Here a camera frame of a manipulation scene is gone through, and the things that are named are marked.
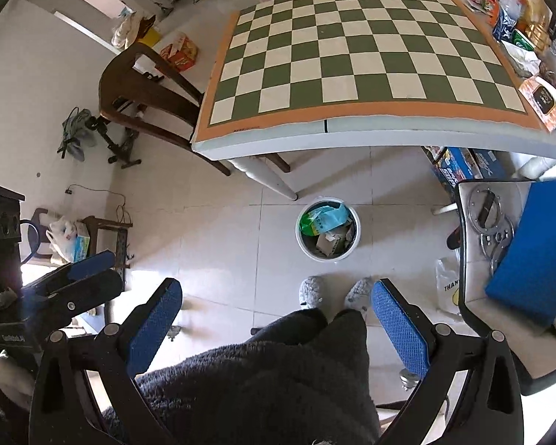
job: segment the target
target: wall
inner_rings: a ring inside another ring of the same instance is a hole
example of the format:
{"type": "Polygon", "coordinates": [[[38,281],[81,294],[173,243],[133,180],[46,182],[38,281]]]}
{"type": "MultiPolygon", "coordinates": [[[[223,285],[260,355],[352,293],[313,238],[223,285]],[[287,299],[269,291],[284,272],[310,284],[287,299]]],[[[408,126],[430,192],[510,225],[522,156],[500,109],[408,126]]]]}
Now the wall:
{"type": "MultiPolygon", "coordinates": [[[[107,193],[75,190],[74,182],[109,189],[114,166],[104,141],[86,161],[56,153],[62,121],[74,106],[98,111],[98,82],[114,54],[25,0],[0,15],[0,185],[26,196],[21,215],[37,207],[72,217],[105,214],[107,193]]],[[[118,132],[121,127],[112,124],[118,132]]],[[[26,253],[26,243],[21,253],[26,253]]]]}

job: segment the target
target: person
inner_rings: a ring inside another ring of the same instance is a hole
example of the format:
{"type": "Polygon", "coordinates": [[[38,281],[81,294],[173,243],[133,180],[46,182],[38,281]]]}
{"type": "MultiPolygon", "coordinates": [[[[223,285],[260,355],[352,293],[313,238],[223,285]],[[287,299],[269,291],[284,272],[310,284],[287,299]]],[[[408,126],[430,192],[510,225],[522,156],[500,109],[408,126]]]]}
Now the person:
{"type": "MultiPolygon", "coordinates": [[[[332,322],[319,276],[301,283],[301,309],[237,345],[222,346],[136,381],[178,444],[374,444],[366,313],[373,281],[354,284],[332,322]]],[[[128,443],[109,408],[109,433],[128,443]]]]}

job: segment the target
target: chair leg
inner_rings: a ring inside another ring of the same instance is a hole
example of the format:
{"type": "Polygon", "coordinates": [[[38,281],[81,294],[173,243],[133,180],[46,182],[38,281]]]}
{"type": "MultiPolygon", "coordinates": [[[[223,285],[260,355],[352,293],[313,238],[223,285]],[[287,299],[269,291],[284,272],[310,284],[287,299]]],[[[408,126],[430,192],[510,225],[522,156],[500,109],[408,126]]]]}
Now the chair leg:
{"type": "Polygon", "coordinates": [[[198,154],[197,152],[194,151],[192,151],[192,153],[194,155],[197,155],[200,159],[204,159],[206,162],[208,162],[208,164],[211,164],[212,166],[216,167],[220,172],[222,172],[227,177],[231,175],[231,171],[225,165],[223,165],[223,163],[219,161],[211,161],[209,158],[204,157],[202,154],[198,154]]]}
{"type": "Polygon", "coordinates": [[[280,169],[284,173],[288,173],[291,171],[291,166],[288,165],[282,157],[278,154],[264,154],[263,155],[266,159],[268,159],[272,164],[274,164],[278,169],[280,169]]]}

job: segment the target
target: metal screw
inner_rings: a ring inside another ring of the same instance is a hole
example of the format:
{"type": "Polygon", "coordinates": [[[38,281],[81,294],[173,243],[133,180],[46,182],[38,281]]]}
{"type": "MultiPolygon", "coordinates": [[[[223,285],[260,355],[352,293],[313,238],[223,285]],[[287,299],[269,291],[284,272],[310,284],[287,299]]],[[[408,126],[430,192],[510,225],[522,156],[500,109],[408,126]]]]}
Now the metal screw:
{"type": "Polygon", "coordinates": [[[113,336],[114,334],[117,334],[117,332],[120,330],[120,325],[117,323],[110,323],[107,326],[105,326],[103,328],[103,332],[107,335],[107,336],[113,336]]]}
{"type": "Polygon", "coordinates": [[[64,337],[64,333],[62,333],[60,330],[58,331],[54,331],[51,335],[50,335],[50,341],[52,343],[58,343],[59,340],[61,340],[64,337]]]}
{"type": "Polygon", "coordinates": [[[451,328],[448,324],[439,323],[434,327],[434,330],[441,336],[449,336],[451,334],[451,328]]]}
{"type": "Polygon", "coordinates": [[[501,343],[504,341],[504,334],[502,334],[501,331],[495,329],[494,331],[492,331],[492,339],[501,343]]]}

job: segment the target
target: trash can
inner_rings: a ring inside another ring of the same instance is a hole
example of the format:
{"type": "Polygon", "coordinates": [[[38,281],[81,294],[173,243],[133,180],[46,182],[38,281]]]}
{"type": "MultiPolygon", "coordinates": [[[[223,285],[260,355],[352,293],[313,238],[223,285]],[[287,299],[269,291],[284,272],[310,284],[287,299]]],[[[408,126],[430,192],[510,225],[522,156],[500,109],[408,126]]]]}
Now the trash can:
{"type": "Polygon", "coordinates": [[[295,236],[297,236],[297,243],[299,243],[303,252],[311,259],[320,263],[334,263],[351,255],[352,251],[354,251],[356,246],[358,246],[358,243],[360,242],[360,218],[358,217],[356,211],[343,200],[338,199],[337,197],[319,197],[309,205],[306,205],[297,217],[297,222],[295,223],[295,236]],[[317,250],[315,246],[317,244],[318,236],[307,236],[301,233],[301,219],[306,213],[312,211],[313,209],[320,208],[322,206],[338,208],[340,204],[344,204],[344,206],[346,206],[346,209],[348,209],[350,217],[352,218],[351,228],[353,238],[348,246],[341,251],[341,253],[335,256],[326,257],[323,253],[317,250]]]}

